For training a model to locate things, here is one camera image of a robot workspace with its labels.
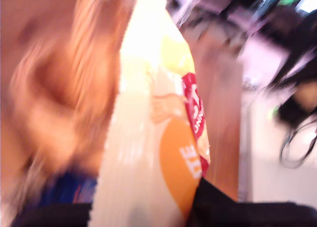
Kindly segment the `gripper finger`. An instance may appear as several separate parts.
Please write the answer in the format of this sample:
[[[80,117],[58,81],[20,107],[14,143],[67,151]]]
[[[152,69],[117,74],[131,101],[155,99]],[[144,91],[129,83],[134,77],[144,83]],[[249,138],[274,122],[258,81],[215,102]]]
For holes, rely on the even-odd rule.
[[[192,227],[241,227],[248,224],[245,210],[205,178],[196,189],[190,211]]]
[[[91,203],[52,204],[17,215],[12,227],[86,227]]]

